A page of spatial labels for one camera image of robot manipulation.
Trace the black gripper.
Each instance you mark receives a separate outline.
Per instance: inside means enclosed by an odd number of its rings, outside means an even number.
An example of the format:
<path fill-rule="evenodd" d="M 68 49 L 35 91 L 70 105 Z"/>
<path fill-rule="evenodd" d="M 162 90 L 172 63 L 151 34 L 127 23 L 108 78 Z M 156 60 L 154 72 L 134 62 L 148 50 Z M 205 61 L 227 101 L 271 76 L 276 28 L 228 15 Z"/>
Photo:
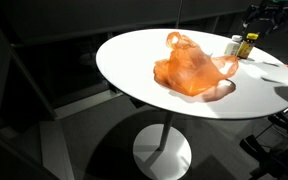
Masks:
<path fill-rule="evenodd" d="M 288 6 L 250 5 L 242 18 L 243 33 L 269 35 L 276 32 L 288 20 Z"/>

